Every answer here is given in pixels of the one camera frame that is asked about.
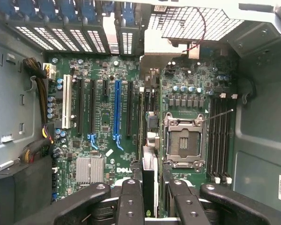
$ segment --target white pci slot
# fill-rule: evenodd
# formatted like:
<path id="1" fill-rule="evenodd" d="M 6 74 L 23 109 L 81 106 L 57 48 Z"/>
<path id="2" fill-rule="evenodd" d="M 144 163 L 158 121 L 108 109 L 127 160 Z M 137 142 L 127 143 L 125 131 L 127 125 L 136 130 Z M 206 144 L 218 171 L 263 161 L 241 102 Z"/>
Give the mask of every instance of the white pci slot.
<path id="1" fill-rule="evenodd" d="M 64 88 L 62 99 L 62 127 L 71 128 L 71 107 L 72 107 L 72 76 L 64 75 Z"/>

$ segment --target red wire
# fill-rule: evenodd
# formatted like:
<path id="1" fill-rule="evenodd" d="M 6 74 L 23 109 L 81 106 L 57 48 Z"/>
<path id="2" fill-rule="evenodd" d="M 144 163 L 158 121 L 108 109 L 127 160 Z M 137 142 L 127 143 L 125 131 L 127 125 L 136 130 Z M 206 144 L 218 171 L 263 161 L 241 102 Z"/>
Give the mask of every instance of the red wire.
<path id="1" fill-rule="evenodd" d="M 205 18 L 204 18 L 204 16 L 203 16 L 203 14 L 200 12 L 199 8 L 195 8 L 195 9 L 198 11 L 198 13 L 200 14 L 200 16 L 201 16 L 201 18 L 202 18 L 202 20 L 203 20 L 203 23 L 204 23 L 204 33 L 203 33 L 203 35 L 202 35 L 200 41 L 198 41 L 195 46 L 193 46 L 193 47 L 191 47 L 191 48 L 189 48 L 189 49 L 186 49 L 186 50 L 182 51 L 183 53 L 186 52 L 186 51 L 190 51 L 190 50 L 192 50 L 192 49 L 198 47 L 198 45 L 203 41 L 203 39 L 204 39 L 204 37 L 205 37 L 205 34 L 206 34 L 206 21 L 205 21 Z"/>

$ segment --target motherboard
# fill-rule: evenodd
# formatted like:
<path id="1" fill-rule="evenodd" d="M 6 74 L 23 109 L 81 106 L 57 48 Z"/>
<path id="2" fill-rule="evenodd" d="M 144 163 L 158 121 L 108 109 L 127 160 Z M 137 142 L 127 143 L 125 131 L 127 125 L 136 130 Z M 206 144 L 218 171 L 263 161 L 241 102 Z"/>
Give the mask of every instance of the motherboard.
<path id="1" fill-rule="evenodd" d="M 54 199 L 94 182 L 131 177 L 137 154 L 137 59 L 54 55 L 48 120 L 54 124 Z"/>
<path id="2" fill-rule="evenodd" d="M 230 184 L 237 58 L 202 52 L 199 60 L 181 56 L 152 69 L 150 85 L 139 79 L 137 58 L 51 56 L 53 199 L 94 182 L 121 185 L 135 160 L 144 163 L 143 179 L 154 181 L 143 182 L 147 216 L 158 205 L 165 216 L 163 165 L 194 188 Z"/>

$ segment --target gray metal case panel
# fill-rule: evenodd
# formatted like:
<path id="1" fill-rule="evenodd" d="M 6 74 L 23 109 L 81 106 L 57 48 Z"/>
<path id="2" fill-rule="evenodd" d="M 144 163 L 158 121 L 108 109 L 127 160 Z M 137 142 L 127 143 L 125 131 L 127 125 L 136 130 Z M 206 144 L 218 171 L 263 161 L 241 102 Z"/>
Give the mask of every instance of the gray metal case panel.
<path id="1" fill-rule="evenodd" d="M 281 211 L 281 43 L 240 61 L 257 97 L 237 106 L 233 189 Z"/>
<path id="2" fill-rule="evenodd" d="M 21 45 L 14 42 L 18 52 Z M 6 61 L 8 53 L 14 55 L 15 64 Z M 32 50 L 30 54 L 25 57 L 36 55 Z M 25 92 L 31 87 L 30 78 L 20 68 L 25 57 L 0 46 L 0 164 L 18 158 L 25 145 L 41 136 L 38 97 L 35 91 Z M 20 95 L 24 95 L 24 105 L 20 104 Z M 20 123 L 24 124 L 23 134 L 19 133 Z M 2 136 L 10 134 L 13 141 L 2 143 Z"/>

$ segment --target cpu socket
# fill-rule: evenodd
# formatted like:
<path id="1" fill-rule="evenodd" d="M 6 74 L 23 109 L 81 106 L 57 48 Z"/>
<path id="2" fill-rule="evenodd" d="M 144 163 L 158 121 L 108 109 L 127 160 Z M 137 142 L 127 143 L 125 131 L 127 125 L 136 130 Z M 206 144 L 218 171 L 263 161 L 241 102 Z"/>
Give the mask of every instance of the cpu socket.
<path id="1" fill-rule="evenodd" d="M 164 118 L 166 162 L 174 168 L 194 168 L 199 173 L 205 164 L 204 116 L 194 120 L 173 118 L 170 112 Z"/>

